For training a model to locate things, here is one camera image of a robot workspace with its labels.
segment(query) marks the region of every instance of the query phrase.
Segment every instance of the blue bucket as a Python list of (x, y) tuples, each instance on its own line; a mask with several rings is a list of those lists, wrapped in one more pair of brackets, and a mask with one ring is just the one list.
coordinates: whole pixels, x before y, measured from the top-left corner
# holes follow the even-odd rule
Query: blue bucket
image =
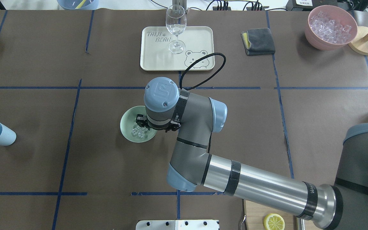
[[(76, 9), (76, 6), (82, 2), (82, 0), (57, 0), (59, 5), (63, 9)], [(99, 5), (99, 0), (86, 0), (85, 4), (80, 8), (82, 10), (95, 10)]]

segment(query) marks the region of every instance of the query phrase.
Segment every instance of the white tray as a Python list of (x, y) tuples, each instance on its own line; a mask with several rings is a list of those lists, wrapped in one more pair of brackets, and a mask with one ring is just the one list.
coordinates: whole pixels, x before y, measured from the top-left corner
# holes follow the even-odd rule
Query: white tray
[[(147, 71), (185, 70), (194, 61), (214, 52), (212, 30), (206, 26), (187, 26), (178, 39), (185, 44), (185, 51), (173, 54), (168, 44), (175, 39), (166, 27), (146, 27), (142, 32), (140, 66)], [(214, 56), (199, 62), (191, 70), (211, 70)]]

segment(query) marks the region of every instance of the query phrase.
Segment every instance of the wine glass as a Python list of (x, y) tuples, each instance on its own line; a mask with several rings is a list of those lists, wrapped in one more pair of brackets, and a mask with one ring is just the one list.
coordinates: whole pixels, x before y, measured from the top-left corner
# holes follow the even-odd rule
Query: wine glass
[(168, 7), (165, 15), (165, 26), (172, 35), (175, 35), (175, 41), (170, 42), (168, 49), (173, 54), (181, 54), (185, 50), (184, 42), (178, 40), (178, 35), (184, 32), (187, 26), (185, 10), (182, 6), (176, 4)]

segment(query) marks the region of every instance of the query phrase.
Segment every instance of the folded cloth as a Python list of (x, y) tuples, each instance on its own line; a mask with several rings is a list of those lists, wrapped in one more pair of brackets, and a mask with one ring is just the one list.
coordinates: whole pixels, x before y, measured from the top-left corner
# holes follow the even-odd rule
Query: folded cloth
[(249, 29), (242, 32), (241, 37), (248, 56), (275, 53), (275, 43), (269, 28)]

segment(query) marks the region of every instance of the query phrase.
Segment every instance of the yellow sponge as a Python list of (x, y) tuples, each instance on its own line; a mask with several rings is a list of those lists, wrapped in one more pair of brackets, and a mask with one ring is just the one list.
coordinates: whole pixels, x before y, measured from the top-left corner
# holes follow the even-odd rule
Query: yellow sponge
[(251, 48), (251, 44), (248, 41), (248, 34), (247, 34), (247, 32), (243, 32), (242, 33), (242, 37), (244, 38), (244, 44), (245, 44), (246, 48), (247, 49)]

